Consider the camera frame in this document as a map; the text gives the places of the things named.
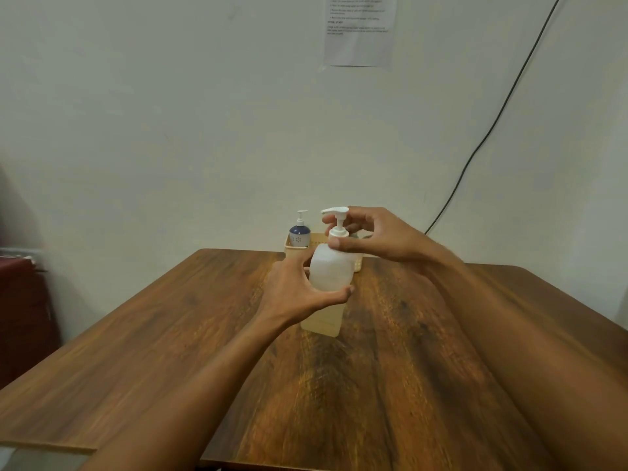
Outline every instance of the forearm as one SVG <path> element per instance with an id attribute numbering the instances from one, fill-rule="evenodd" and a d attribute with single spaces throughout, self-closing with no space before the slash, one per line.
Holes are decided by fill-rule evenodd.
<path id="1" fill-rule="evenodd" d="M 99 450 L 84 470 L 193 469 L 278 324 L 256 316 L 190 381 Z"/>
<path id="2" fill-rule="evenodd" d="M 421 269 L 563 463 L 573 469 L 628 468 L 628 391 L 622 384 L 534 324 L 457 259 Z"/>

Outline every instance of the black cable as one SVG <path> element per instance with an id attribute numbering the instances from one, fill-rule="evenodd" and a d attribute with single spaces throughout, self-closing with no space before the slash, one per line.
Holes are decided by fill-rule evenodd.
<path id="1" fill-rule="evenodd" d="M 510 101 L 510 97 L 513 95 L 514 89 L 515 89 L 515 87 L 517 87 L 517 84 L 519 83 L 519 79 L 521 78 L 521 75 L 523 74 L 523 71 L 526 69 L 526 66 L 528 65 L 528 61 L 530 61 L 530 58 L 532 57 L 532 54 L 534 54 L 534 50 L 536 49 L 536 46 L 539 44 L 539 41 L 541 40 L 541 37 L 543 36 L 543 32 L 545 31 L 545 27 L 550 22 L 549 20 L 550 20 L 551 16 L 554 14 L 554 10 L 556 9 L 556 6 L 558 5 L 559 1 L 560 0 L 556 0 L 555 3 L 554 3 L 554 6 L 551 8 L 551 11 L 549 12 L 550 14 L 548 15 L 547 19 L 545 20 L 545 23 L 543 24 L 543 27 L 541 28 L 541 32 L 539 33 L 536 41 L 534 42 L 534 46 L 530 50 L 530 54 L 528 54 L 528 57 L 526 58 L 526 62 L 523 63 L 523 66 L 521 67 L 521 71 L 519 71 L 519 74 L 517 75 L 517 78 L 514 80 L 513 87 L 511 87 L 510 92 L 508 93 L 508 95 L 506 97 L 506 100 L 502 104 L 502 108 L 499 110 L 499 114 L 495 118 L 495 122 L 493 122 L 493 125 L 489 129 L 489 132 L 487 132 L 486 135 L 484 135 L 484 138 L 482 139 L 482 141 L 478 144 L 478 146 L 475 148 L 475 150 L 471 154 L 471 157 L 469 157 L 469 159 L 467 160 L 467 163 L 465 164 L 465 167 L 462 169 L 462 173 L 458 177 L 458 181 L 456 182 L 456 186 L 453 187 L 451 195 L 449 195 L 449 198 L 447 198 L 447 201 L 445 202 L 445 205 L 440 210 L 440 213 L 438 213 L 438 215 L 436 216 L 434 221 L 432 221 L 432 224 L 429 226 L 428 229 L 425 230 L 425 234 L 426 235 L 429 233 L 429 231 L 432 229 L 432 227 L 436 224 L 436 222 L 441 217 L 441 215 L 445 212 L 445 210 L 447 209 L 447 206 L 449 206 L 449 203 L 450 203 L 451 199 L 453 198 L 454 194 L 456 193 L 456 190 L 458 190 L 458 186 L 460 185 L 460 182 L 462 181 L 462 177 L 465 176 L 465 172 L 467 171 L 467 167 L 471 163 L 471 160 L 473 160 L 473 157 L 475 157 L 475 154 L 477 153 L 477 151 L 482 148 L 482 146 L 484 145 L 484 142 L 486 142 L 486 139 L 489 138 L 489 135 L 491 134 L 491 132 L 493 132 L 493 129 L 497 125 L 497 122 L 499 121 L 499 118 L 502 117 L 502 113 L 504 112 L 504 109 L 506 108 L 506 105 L 508 104 L 508 101 Z"/>

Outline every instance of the pump nozzle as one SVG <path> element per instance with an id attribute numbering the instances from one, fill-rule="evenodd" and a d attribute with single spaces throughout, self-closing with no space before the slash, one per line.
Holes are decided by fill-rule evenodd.
<path id="1" fill-rule="evenodd" d="M 331 236 L 349 236 L 349 232 L 343 226 L 349 209 L 346 206 L 334 206 L 333 208 L 327 208 L 321 211 L 321 213 L 333 213 L 336 217 L 336 225 L 329 231 Z"/>
<path id="2" fill-rule="evenodd" d="M 302 213 L 306 213 L 308 210 L 297 210 L 296 212 L 299 213 L 299 217 L 296 219 L 296 225 L 297 226 L 303 226 L 305 224 L 305 221 L 303 221 L 303 218 L 301 217 Z"/>

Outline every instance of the left hand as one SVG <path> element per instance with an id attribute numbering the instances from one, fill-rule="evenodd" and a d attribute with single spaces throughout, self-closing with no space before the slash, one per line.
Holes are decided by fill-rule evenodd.
<path id="1" fill-rule="evenodd" d="M 353 286 L 340 291 L 322 292 L 310 284 L 304 266 L 310 261 L 314 250 L 314 247 L 310 247 L 302 255 L 272 265 L 257 310 L 260 319 L 268 319 L 286 329 L 320 309 L 344 304 L 349 300 Z"/>

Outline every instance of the blue bottle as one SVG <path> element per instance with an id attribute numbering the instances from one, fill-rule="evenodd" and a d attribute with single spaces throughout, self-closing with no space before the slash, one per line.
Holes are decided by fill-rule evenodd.
<path id="1" fill-rule="evenodd" d="M 310 229 L 305 226 L 305 222 L 301 217 L 302 213 L 308 210 L 299 210 L 299 217 L 296 220 L 296 225 L 290 229 L 290 244 L 302 248 L 307 248 L 310 245 Z"/>

